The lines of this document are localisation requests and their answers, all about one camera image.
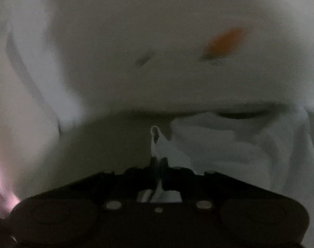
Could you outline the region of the light blue shirt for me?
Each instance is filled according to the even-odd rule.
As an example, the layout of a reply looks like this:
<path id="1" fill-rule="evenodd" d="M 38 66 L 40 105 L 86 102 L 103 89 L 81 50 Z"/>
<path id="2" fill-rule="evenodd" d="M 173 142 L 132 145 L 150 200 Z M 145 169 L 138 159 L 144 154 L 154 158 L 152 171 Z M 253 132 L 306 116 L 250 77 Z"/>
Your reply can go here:
<path id="1" fill-rule="evenodd" d="M 314 147 L 302 107 L 266 109 L 248 119 L 207 112 L 148 122 L 147 151 L 202 175 L 213 170 L 301 203 L 310 224 L 305 247 L 314 247 Z"/>

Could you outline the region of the carrot print backdrop sheet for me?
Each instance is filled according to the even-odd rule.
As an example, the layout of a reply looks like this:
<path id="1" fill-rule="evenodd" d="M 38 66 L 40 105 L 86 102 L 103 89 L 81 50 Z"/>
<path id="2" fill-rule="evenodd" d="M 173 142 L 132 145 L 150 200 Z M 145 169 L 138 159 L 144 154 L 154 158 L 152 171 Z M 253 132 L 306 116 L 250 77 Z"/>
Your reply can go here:
<path id="1" fill-rule="evenodd" d="M 0 0 L 0 38 L 65 127 L 121 111 L 314 112 L 314 0 Z"/>

